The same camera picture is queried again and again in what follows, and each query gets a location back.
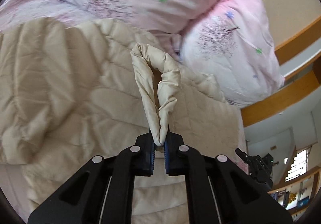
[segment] beige quilt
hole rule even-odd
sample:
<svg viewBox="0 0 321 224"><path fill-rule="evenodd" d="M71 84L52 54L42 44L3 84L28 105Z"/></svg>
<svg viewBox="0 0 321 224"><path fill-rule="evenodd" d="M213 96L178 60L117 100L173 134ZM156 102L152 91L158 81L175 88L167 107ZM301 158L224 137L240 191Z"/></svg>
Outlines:
<svg viewBox="0 0 321 224"><path fill-rule="evenodd" d="M23 164L34 209L92 156L117 155L168 128L202 154L226 154L240 111L216 80L158 49L150 33L113 19L66 28L40 18L0 34L0 163ZM188 223L184 178L136 177L132 223Z"/></svg>

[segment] silver screw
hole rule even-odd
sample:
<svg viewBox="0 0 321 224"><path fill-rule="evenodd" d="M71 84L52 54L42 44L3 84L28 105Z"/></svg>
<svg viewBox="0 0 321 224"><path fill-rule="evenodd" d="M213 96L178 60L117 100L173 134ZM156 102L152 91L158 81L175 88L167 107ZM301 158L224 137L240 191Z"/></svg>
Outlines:
<svg viewBox="0 0 321 224"><path fill-rule="evenodd" d="M92 159L93 163L99 163L102 161L102 156L95 156Z"/></svg>
<svg viewBox="0 0 321 224"><path fill-rule="evenodd" d="M140 151L140 147L137 145L131 146L130 147L130 151L131 152L139 152Z"/></svg>
<svg viewBox="0 0 321 224"><path fill-rule="evenodd" d="M227 162L227 157L225 155L218 155L217 160L220 162Z"/></svg>
<svg viewBox="0 0 321 224"><path fill-rule="evenodd" d="M179 146L179 150L182 151L182 152L186 152L186 151L188 151L188 146L181 145L181 146Z"/></svg>

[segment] window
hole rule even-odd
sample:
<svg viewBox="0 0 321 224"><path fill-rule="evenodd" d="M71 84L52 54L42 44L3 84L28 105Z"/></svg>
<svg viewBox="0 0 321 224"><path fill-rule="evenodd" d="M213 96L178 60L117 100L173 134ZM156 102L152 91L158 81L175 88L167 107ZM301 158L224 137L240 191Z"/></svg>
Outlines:
<svg viewBox="0 0 321 224"><path fill-rule="evenodd" d="M288 171L288 176L285 181L290 181L307 172L308 167L308 151L303 150L294 157L294 163L291 164L291 169Z"/></svg>

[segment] beige blanket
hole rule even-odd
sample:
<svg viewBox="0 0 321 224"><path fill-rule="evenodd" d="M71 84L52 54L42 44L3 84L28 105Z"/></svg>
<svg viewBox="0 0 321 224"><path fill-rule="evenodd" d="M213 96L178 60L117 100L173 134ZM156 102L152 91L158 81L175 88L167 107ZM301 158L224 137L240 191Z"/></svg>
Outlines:
<svg viewBox="0 0 321 224"><path fill-rule="evenodd" d="M92 156L117 155L168 125L202 154L226 154L243 130L214 77L194 74L150 33L104 19L72 28L50 18L0 34L0 163L24 164L34 209ZM183 177L137 177L132 223L188 223Z"/></svg>

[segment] blue star print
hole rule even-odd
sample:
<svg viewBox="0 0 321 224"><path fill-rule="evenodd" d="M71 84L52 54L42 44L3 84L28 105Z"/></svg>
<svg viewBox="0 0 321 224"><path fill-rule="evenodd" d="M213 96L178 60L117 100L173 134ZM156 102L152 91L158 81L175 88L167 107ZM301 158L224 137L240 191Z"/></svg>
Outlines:
<svg viewBox="0 0 321 224"><path fill-rule="evenodd" d="M234 18L234 14L233 14L231 11L226 12L225 15L226 15L229 19L233 19L233 18Z"/></svg>

